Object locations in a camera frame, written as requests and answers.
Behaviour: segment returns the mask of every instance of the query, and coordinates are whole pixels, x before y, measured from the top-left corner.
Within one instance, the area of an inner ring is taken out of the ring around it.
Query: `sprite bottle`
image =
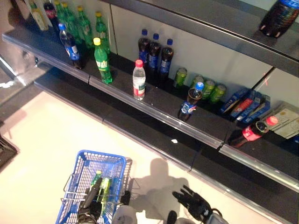
[[[64,17],[66,19],[66,27],[67,27],[68,31],[74,36],[76,44],[80,44],[82,41],[81,41],[76,17],[71,12],[71,10],[68,8],[66,2],[63,2],[62,6],[64,8]]]
[[[82,6],[78,6],[79,24],[82,29],[82,35],[88,48],[93,48],[93,32],[90,21],[85,15]]]
[[[94,58],[102,76],[102,82],[109,84],[112,82],[112,76],[108,65],[108,56],[106,51],[101,45],[101,39],[94,38],[93,43],[95,45]]]
[[[95,16],[97,17],[97,21],[95,23],[95,29],[98,32],[98,37],[101,39],[102,46],[106,51],[106,53],[110,54],[107,27],[102,21],[102,13],[96,12]]]

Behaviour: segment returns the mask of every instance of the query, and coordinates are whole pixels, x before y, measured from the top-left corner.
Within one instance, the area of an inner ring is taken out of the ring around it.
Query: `shopping basket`
[[[112,216],[123,195],[122,181],[126,159],[123,156],[82,150],[78,153],[74,171],[64,187],[65,195],[56,220],[56,224],[76,224],[79,204],[84,200],[85,190],[96,176],[112,180],[104,214],[99,224],[111,224]]]

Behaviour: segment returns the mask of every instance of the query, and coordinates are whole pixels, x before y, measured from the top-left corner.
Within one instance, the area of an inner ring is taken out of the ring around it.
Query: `soda can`
[[[225,92],[226,92],[225,85],[223,85],[223,84],[217,85],[210,95],[209,102],[211,104],[217,103],[220,100],[220,98],[224,96]]]
[[[213,80],[210,79],[205,81],[205,88],[202,92],[202,99],[208,99],[214,87],[215,87],[215,82]]]
[[[174,79],[173,86],[176,88],[180,88],[184,84],[186,76],[187,76],[187,69],[185,68],[178,69],[176,73],[176,77]]]
[[[197,75],[194,77],[190,88],[193,88],[196,85],[196,83],[204,83],[204,82],[205,82],[204,78],[201,75]]]

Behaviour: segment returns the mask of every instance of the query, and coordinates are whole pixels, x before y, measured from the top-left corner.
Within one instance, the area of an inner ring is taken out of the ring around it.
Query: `plastic bottle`
[[[46,20],[43,17],[41,10],[36,6],[36,4],[32,0],[30,1],[30,7],[31,7],[32,16],[36,21],[40,30],[41,31],[48,30],[49,29],[48,24],[46,23]]]
[[[134,98],[142,100],[145,92],[145,71],[142,60],[136,60],[133,71]]]
[[[147,66],[149,61],[150,40],[147,38],[148,30],[142,30],[142,37],[138,40],[139,59],[143,61],[144,66]]]
[[[196,110],[196,104],[202,97],[202,90],[204,84],[201,82],[196,83],[194,88],[189,89],[187,100],[183,102],[180,110],[178,111],[178,118],[187,121],[193,111]]]
[[[72,36],[71,33],[66,31],[66,27],[64,24],[59,23],[58,26],[60,29],[59,36],[60,36],[61,43],[64,45],[66,52],[68,53],[70,59],[73,62],[73,65],[77,69],[81,69],[82,63],[80,60],[80,54],[78,52],[74,37]]]
[[[96,37],[93,39],[95,45],[94,58],[102,76],[102,82],[109,84],[112,82],[112,76],[108,64],[108,56],[103,49],[101,39]]]
[[[298,14],[298,0],[278,0],[263,18],[259,29],[267,36],[278,38],[288,30]]]
[[[231,136],[228,139],[228,144],[235,148],[239,148],[248,141],[255,141],[261,138],[269,131],[268,126],[274,126],[277,123],[278,119],[274,116],[268,117],[266,122],[257,121],[252,123],[248,127],[244,128],[237,136]]]
[[[76,17],[71,12],[71,10],[68,8],[68,5],[66,2],[63,2],[62,6],[64,8],[64,17],[67,21],[66,27],[67,27],[68,31],[75,38],[76,44],[80,44],[82,41],[81,41],[78,22],[76,20]]]
[[[47,14],[47,17],[49,18],[52,26],[53,26],[53,29],[55,31],[55,33],[59,34],[60,33],[60,29],[58,27],[58,18],[57,18],[57,15],[56,15],[56,10],[53,6],[53,4],[47,0],[44,4],[43,4],[43,8]]]
[[[149,67],[151,70],[157,72],[159,54],[161,51],[161,45],[157,42],[159,40],[159,34],[154,34],[154,41],[150,43],[149,48]]]
[[[93,48],[93,32],[90,26],[90,21],[85,15],[82,6],[78,6],[79,24],[81,26],[82,35],[87,45],[87,48]]]
[[[95,23],[95,29],[98,32],[98,37],[101,39],[101,45],[106,51],[106,53],[110,54],[107,27],[102,21],[102,14],[100,12],[96,12],[95,16],[97,17],[97,21]]]
[[[171,48],[172,45],[172,39],[167,40],[167,47],[164,47],[162,49],[161,54],[161,65],[160,65],[160,72],[158,76],[158,85],[159,87],[163,87],[164,83],[166,82],[166,79],[169,74],[169,68],[171,64],[171,60],[173,58],[174,51]]]

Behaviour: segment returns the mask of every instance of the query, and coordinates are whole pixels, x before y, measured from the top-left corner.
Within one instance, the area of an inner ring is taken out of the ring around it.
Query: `red bottle cap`
[[[136,62],[135,62],[135,66],[136,66],[137,68],[141,68],[141,67],[143,66],[143,61],[142,61],[142,60],[136,60]]]
[[[278,123],[278,119],[275,116],[270,116],[266,119],[267,125],[274,126]]]

